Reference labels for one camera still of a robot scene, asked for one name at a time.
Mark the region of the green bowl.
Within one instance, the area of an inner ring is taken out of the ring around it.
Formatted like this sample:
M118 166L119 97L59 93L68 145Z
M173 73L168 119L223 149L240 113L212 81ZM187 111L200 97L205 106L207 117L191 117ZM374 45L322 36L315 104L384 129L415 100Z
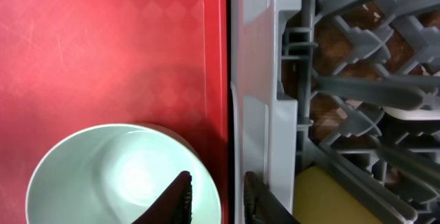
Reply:
M214 180L195 149L154 124L78 131L40 160L27 187L28 223L132 223L182 171L192 177L192 223L221 223Z

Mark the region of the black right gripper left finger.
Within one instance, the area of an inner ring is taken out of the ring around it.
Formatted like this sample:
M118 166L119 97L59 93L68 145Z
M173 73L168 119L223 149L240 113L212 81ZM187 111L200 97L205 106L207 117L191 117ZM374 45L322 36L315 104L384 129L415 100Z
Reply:
M188 171L181 171L133 224L190 224L192 201L192 176Z

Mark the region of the white plastic spoon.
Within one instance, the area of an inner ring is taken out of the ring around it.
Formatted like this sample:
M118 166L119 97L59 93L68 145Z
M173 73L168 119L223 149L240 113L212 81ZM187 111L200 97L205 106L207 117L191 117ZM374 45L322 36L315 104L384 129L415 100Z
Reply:
M392 107L382 107L383 110L399 120L410 121L426 121L426 120L440 120L439 110L423 110L417 109L414 111L405 111L401 109L395 109Z

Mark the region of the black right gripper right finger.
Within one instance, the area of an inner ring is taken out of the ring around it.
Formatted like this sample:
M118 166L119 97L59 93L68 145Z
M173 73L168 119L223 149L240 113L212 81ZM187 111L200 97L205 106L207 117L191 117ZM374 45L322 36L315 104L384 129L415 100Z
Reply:
M299 224L252 171L244 176L243 204L246 224Z

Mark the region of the yellow plastic cup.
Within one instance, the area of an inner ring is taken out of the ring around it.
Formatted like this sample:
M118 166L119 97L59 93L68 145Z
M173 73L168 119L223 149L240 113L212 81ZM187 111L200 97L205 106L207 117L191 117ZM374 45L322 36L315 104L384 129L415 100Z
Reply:
M312 166L295 178L293 217L304 224L380 224L329 174Z

